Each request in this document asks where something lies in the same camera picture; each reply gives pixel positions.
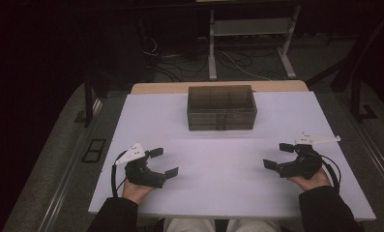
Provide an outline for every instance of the gray floor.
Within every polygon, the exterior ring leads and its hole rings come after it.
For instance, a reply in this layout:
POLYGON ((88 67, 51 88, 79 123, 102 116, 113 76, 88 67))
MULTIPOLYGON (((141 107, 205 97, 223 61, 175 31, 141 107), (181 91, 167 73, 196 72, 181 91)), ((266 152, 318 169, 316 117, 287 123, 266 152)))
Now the gray floor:
MULTIPOLYGON (((288 56, 298 79, 307 80, 335 64, 354 43, 337 40, 326 45, 327 40, 325 36, 294 38, 288 56)), ((282 38, 219 40, 216 47, 218 81, 287 79, 276 52, 281 41, 282 38), (251 74, 243 73, 235 64, 251 74)), ((207 81, 204 41, 201 50, 187 55, 170 53, 168 49, 159 52, 165 57, 159 64, 156 82, 170 82, 171 78, 207 81)), ((384 232, 384 172, 378 169, 384 162, 372 155, 379 153, 384 157, 384 104, 369 86, 363 85, 362 103, 371 106, 378 118, 364 120, 362 125, 355 123, 348 110, 349 92, 333 93, 329 88, 334 76, 328 76, 310 89, 316 94, 334 133, 341 136, 343 153, 377 216, 374 221, 364 221, 366 231, 384 232)), ((94 122, 84 128, 78 116, 84 111, 83 88, 75 91, 60 114, 5 231, 86 230, 94 217, 87 213, 92 192, 127 94, 111 92, 107 99, 100 101, 94 122), (106 139, 101 160, 81 162, 92 139, 106 139)), ((150 222, 140 221, 142 225, 150 222)), ((292 231, 303 231, 300 220, 281 221, 281 224, 292 231)))

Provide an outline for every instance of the white board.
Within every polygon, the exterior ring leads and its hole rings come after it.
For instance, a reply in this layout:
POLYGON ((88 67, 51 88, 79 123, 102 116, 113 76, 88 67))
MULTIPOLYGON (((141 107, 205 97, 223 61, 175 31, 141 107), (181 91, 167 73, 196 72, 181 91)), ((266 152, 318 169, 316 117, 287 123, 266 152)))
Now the white board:
MULTIPOLYGON (((263 159, 293 161, 279 143, 293 144, 303 132, 333 134, 313 92, 254 93, 253 130, 189 131, 187 94, 129 95, 122 110, 89 212, 112 196, 111 166, 117 156, 140 142, 145 150, 164 148, 148 160, 157 172, 179 167, 179 175, 152 191, 139 207, 151 217, 298 218, 295 184, 265 169, 263 159)), ((375 215, 337 142, 313 145, 334 160, 342 174, 340 194, 356 219, 375 215)), ((118 166, 117 183, 125 167, 118 166)))

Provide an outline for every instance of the hand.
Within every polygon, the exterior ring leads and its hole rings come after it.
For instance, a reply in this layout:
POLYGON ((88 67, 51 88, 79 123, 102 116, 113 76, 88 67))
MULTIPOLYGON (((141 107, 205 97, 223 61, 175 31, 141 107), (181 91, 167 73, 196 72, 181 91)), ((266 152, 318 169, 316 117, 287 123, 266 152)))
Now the hand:
POLYGON ((131 200, 137 205, 140 205, 140 203, 143 201, 146 195, 149 194, 149 192, 151 192, 154 189, 156 188, 138 186, 138 185, 132 184, 129 182, 128 179, 126 179, 124 188, 123 188, 122 197, 131 200))
POLYGON ((309 180, 302 176, 289 177, 287 179, 297 184, 304 191, 331 185, 330 179, 328 179, 327 173, 325 173, 322 167, 309 180))

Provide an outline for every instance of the plastic storage box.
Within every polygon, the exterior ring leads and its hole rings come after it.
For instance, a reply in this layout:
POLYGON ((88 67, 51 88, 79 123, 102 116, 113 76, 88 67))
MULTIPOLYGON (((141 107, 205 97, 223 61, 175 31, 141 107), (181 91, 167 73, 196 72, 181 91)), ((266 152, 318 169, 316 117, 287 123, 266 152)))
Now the plastic storage box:
POLYGON ((256 115, 250 85, 189 87, 190 131, 252 130, 256 115))

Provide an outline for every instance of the person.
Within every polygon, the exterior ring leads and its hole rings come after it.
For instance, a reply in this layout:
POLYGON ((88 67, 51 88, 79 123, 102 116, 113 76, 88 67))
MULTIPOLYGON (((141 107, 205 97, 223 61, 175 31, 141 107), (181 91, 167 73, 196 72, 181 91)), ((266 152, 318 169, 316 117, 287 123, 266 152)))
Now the person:
MULTIPOLYGON (((354 220, 351 210, 332 187, 323 168, 320 168, 309 180, 301 176, 287 179, 304 191, 300 194, 299 201, 306 232, 364 231, 363 227, 354 220)), ((137 208, 147 194, 153 190, 154 188, 137 186, 126 180, 122 197, 107 198, 88 231, 137 231, 137 208)), ((280 231, 277 222, 271 220, 231 220, 230 222, 227 232, 280 231)), ((216 231, 212 219, 168 219, 164 222, 164 231, 202 232, 202 227, 205 227, 206 231, 216 231)))

